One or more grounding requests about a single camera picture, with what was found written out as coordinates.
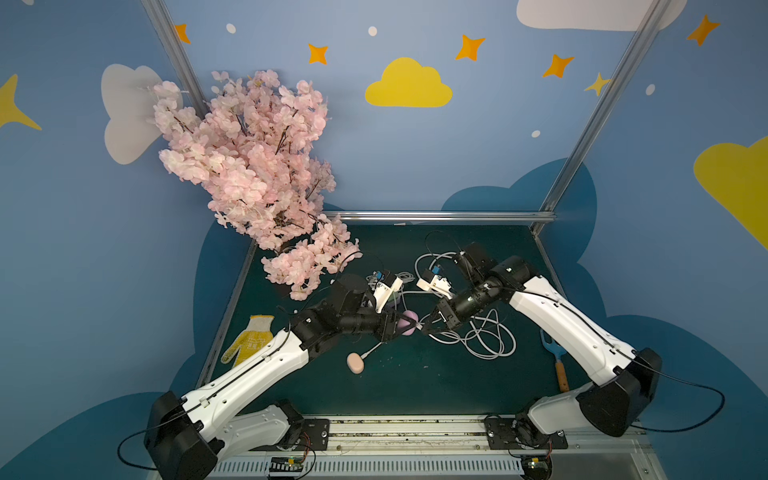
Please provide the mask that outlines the purple earbud case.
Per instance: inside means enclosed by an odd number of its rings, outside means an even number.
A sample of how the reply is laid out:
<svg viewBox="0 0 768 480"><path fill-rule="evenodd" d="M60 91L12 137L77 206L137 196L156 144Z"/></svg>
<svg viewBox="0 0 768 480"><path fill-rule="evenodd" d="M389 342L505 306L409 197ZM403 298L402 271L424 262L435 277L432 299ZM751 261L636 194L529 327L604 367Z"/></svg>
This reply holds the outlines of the purple earbud case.
<svg viewBox="0 0 768 480"><path fill-rule="evenodd" d="M417 329L419 316L412 310L404 311L398 319L397 331L402 336L410 336Z"/></svg>

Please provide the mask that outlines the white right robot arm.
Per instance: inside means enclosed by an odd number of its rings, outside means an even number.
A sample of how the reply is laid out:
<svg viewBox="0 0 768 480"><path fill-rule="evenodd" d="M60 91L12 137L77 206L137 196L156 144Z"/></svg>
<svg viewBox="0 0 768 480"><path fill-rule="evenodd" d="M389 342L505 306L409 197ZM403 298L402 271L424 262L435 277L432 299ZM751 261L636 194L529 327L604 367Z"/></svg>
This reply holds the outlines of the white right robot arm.
<svg viewBox="0 0 768 480"><path fill-rule="evenodd" d="M454 330L492 304L505 303L563 347L589 378L582 387L542 397L517 415L524 441L537 445L560 431L587 426L611 437L624 435L655 397L660 356L608 333L518 256L496 261L472 243L452 260L470 286L441 300L434 317Z"/></svg>

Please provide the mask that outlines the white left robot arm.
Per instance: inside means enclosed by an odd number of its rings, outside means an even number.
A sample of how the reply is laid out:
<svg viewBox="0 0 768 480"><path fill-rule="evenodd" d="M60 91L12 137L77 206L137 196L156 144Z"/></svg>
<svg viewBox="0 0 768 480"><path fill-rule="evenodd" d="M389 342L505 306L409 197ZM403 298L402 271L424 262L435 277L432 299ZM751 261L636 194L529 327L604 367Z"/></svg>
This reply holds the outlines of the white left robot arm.
<svg viewBox="0 0 768 480"><path fill-rule="evenodd" d="M275 383L329 351L341 335L371 334L388 342L413 319L378 306L366 280L345 274L328 296L293 316L241 365L182 396L168 391L152 404L143 445L163 479L204 479L232 451L225 429Z"/></svg>

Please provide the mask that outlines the yellow work glove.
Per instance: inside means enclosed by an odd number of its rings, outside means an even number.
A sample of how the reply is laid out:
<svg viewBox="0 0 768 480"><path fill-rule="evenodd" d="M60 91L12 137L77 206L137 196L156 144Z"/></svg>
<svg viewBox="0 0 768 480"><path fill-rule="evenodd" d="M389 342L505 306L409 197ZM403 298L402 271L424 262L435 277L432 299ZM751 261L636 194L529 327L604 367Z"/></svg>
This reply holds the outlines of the yellow work glove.
<svg viewBox="0 0 768 480"><path fill-rule="evenodd" d="M224 350L221 363L237 367L267 346L273 340L273 320L272 315L252 315L248 325Z"/></svg>

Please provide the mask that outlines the pink artificial blossom tree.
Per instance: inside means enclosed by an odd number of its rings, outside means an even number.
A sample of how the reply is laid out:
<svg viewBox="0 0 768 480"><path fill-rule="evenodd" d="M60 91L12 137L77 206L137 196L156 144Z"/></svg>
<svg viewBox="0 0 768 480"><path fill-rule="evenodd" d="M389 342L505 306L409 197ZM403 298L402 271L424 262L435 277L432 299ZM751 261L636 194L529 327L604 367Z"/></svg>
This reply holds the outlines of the pink artificial blossom tree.
<svg viewBox="0 0 768 480"><path fill-rule="evenodd" d="M266 252L268 281L303 301L324 274L339 273L359 255L346 224L324 211L336 181L330 164L312 155L327 125L327 102L312 83L289 88L273 70L247 79L212 76L220 92L203 117L181 106L176 84L154 86L153 122L168 143L159 159L168 173L209 194L220 225Z"/></svg>

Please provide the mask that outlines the aluminium back frame rail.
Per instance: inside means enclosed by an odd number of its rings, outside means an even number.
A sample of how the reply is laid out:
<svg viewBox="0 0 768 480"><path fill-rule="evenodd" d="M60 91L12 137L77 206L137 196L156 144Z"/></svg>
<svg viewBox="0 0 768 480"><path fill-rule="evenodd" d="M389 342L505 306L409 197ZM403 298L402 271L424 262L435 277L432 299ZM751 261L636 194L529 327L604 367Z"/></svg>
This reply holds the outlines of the aluminium back frame rail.
<svg viewBox="0 0 768 480"><path fill-rule="evenodd" d="M325 211L325 214L339 216L345 222L383 224L547 224L556 219L554 213L541 211Z"/></svg>

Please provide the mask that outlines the orange handled garden fork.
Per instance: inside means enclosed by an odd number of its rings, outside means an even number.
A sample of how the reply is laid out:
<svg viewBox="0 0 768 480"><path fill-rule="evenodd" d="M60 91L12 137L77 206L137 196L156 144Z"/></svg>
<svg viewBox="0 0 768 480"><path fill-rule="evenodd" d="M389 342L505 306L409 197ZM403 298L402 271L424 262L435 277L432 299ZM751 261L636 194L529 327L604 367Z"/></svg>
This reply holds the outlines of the orange handled garden fork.
<svg viewBox="0 0 768 480"><path fill-rule="evenodd" d="M549 334L543 329L540 330L540 339L542 346L554 357L554 368L556 372L558 387L562 393L569 392L570 386L567 378L562 357L566 354L566 350L560 346Z"/></svg>

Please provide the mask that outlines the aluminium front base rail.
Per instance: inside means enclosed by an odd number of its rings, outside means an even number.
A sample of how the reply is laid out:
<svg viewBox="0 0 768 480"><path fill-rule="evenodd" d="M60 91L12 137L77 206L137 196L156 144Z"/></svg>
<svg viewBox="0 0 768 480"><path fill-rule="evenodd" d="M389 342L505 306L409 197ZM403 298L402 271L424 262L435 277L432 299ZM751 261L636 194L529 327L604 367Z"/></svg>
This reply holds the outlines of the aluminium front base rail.
<svg viewBox="0 0 768 480"><path fill-rule="evenodd" d="M539 446L499 415L235 418L209 442L153 456L155 479L663 479L643 433L588 427Z"/></svg>

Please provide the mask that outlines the left aluminium frame post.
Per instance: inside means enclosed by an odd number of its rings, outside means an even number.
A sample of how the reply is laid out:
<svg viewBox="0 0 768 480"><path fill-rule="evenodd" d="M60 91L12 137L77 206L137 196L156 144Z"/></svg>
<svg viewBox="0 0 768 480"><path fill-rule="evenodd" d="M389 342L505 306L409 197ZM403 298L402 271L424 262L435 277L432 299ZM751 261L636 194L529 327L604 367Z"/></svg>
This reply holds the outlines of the left aluminium frame post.
<svg viewBox="0 0 768 480"><path fill-rule="evenodd" d="M141 4L152 23L174 70L187 92L196 113L204 117L209 111L198 77L185 52L168 8L162 0L142 0Z"/></svg>

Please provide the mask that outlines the aluminium frame post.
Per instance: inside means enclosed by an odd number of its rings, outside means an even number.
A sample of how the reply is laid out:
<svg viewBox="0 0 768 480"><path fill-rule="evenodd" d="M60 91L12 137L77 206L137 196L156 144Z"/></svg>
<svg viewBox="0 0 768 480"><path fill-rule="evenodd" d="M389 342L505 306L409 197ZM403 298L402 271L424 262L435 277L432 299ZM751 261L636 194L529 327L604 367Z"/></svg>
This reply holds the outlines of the aluminium frame post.
<svg viewBox="0 0 768 480"><path fill-rule="evenodd" d="M196 113L204 117L209 111L198 77L185 52L168 8L162 0L142 0L141 4L152 23L174 70L187 92Z"/></svg>
<svg viewBox="0 0 768 480"><path fill-rule="evenodd" d="M600 95L573 150L545 196L539 209L541 219L531 224L530 231L535 238L540 236L547 223L552 223L555 220L555 210L558 204L599 137L625 88L652 46L661 30L663 17L671 4L670 0L655 0L650 3L613 72L612 80L607 85L607 89Z"/></svg>

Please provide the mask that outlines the right aluminium frame post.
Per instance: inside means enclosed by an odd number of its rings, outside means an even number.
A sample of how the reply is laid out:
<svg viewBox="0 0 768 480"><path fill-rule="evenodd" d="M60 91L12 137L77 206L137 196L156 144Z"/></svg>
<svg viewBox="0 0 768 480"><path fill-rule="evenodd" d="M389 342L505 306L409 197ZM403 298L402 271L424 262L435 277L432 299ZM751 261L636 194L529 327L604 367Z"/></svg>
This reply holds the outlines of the right aluminium frame post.
<svg viewBox="0 0 768 480"><path fill-rule="evenodd" d="M558 204L599 137L625 88L652 46L661 30L663 17L671 4L670 0L655 0L650 3L613 72L612 80L607 85L607 89L600 95L573 150L545 196L539 209L541 219L531 224L530 231L535 238L540 236L547 223L552 223L555 220L555 210Z"/></svg>

